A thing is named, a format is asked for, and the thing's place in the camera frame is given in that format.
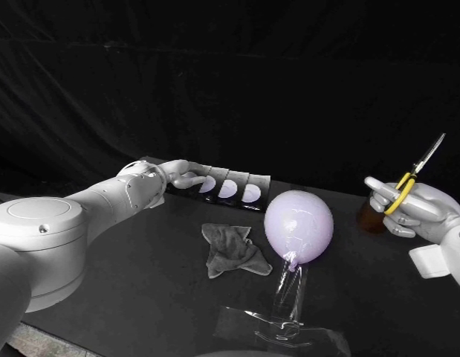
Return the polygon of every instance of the clear plastic stand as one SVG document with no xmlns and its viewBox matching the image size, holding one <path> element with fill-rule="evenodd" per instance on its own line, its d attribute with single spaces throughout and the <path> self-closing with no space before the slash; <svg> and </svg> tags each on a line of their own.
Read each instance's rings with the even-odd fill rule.
<svg viewBox="0 0 460 357">
<path fill-rule="evenodd" d="M 339 332 L 305 327 L 300 322 L 307 264 L 291 272 L 284 261 L 269 316 L 220 307 L 213 336 L 239 342 L 242 347 L 285 356 L 350 356 L 347 342 Z"/>
</svg>

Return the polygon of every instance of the black curtain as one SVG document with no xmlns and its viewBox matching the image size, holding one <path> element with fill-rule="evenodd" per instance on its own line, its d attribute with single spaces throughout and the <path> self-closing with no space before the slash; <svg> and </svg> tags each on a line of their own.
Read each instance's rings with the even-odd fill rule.
<svg viewBox="0 0 460 357">
<path fill-rule="evenodd" d="M 89 185 L 150 155 L 460 202 L 460 5 L 0 1 L 0 158 Z"/>
</svg>

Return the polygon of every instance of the purple balloon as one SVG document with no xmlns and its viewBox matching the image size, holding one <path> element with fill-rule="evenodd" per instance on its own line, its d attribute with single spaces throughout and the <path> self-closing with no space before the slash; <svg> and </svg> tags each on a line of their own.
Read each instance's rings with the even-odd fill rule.
<svg viewBox="0 0 460 357">
<path fill-rule="evenodd" d="M 269 203 L 264 223 L 272 249 L 294 271 L 295 266 L 316 259 L 328 246 L 333 235 L 328 206 L 313 193 L 287 191 Z"/>
</svg>

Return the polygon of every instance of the table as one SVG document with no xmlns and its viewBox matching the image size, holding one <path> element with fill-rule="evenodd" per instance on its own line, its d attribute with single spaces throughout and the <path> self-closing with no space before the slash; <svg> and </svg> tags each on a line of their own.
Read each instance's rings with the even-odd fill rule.
<svg viewBox="0 0 460 357">
<path fill-rule="evenodd" d="M 272 181 L 269 198 L 292 189 L 326 201 L 334 220 L 331 243 L 310 263 L 304 323 L 341 332 L 353 356 L 460 356 L 460 287 L 451 276 L 424 280 L 408 256 L 428 242 L 359 230 L 365 197 Z M 166 195 L 158 208 L 97 238 L 81 287 L 23 321 L 105 357 L 232 349 L 210 336 L 219 307 L 268 313 L 281 270 L 262 221 L 262 213 Z M 268 277 L 239 269 L 207 279 L 206 222 L 252 228 L 249 238 L 274 267 Z"/>
</svg>

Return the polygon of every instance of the gray cloth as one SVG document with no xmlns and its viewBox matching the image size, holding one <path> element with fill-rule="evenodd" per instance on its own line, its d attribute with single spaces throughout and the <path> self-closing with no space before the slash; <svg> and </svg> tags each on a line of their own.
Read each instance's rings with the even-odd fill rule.
<svg viewBox="0 0 460 357">
<path fill-rule="evenodd" d="M 246 238 L 251 227 L 232 227 L 205 223 L 202 233 L 210 243 L 206 267 L 207 277 L 213 279 L 226 270 L 245 269 L 255 274 L 268 275 L 272 267 L 265 261 L 258 247 Z"/>
</svg>

